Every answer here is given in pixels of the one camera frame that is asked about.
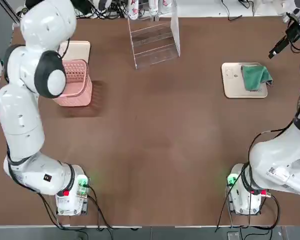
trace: robotic arm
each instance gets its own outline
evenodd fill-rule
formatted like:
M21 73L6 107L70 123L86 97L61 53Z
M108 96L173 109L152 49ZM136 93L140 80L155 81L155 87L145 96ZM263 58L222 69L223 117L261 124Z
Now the robotic arm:
M300 8L289 17L292 24L269 52L270 59L300 38ZM267 189L300 195L300 109L284 132L252 147L249 163L236 164L227 178L227 185L233 186L230 211L237 215L258 214L261 196L267 195Z
M65 89L66 73L56 52L76 29L70 0L44 0L21 20L25 45L9 47L0 89L0 123L7 142L4 171L38 193L55 195L60 215L79 215L86 203L88 178L78 165L40 152L45 135L38 98L56 98Z

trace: white plate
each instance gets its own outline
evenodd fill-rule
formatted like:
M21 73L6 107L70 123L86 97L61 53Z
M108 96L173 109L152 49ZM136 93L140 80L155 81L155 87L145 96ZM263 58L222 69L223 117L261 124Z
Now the white plate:
M258 62L225 62L221 66L224 94L227 98L265 98L268 95L267 85L261 83L259 90L245 89L242 66L260 66Z

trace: tabletop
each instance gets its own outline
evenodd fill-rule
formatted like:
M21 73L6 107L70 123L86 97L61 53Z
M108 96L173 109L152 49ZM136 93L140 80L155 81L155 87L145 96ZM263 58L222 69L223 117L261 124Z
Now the tabletop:
M39 99L41 151L83 167L111 225L215 226L232 166L247 161L256 134L286 126L295 114L300 54L287 47L268 59L287 27L280 17L181 18L179 27L181 56L136 70L126 19L78 20L71 39L91 43L95 109L69 111ZM18 29L12 42L23 43ZM225 62L265 65L274 79L268 96L226 98ZM51 225L40 199L4 173L5 154L0 126L0 225ZM272 193L281 206L279 224L300 225L300 196ZM88 212L62 221L96 225L92 204ZM251 224L271 225L275 217L269 200ZM229 224L225 208L221 225Z

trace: green cloth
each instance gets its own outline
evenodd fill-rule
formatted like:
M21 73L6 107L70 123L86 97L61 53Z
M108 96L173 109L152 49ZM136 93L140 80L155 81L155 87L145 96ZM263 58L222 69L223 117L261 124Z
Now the green cloth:
M272 85L273 79L265 66L242 66L244 87L247 91L257 91L262 83Z

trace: plastic basket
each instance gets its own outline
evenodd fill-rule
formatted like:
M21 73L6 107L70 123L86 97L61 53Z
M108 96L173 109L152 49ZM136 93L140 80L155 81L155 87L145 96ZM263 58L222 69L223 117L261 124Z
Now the plastic basket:
M84 60L63 61L66 83L63 93L53 99L64 107L87 106L91 101L92 82Z

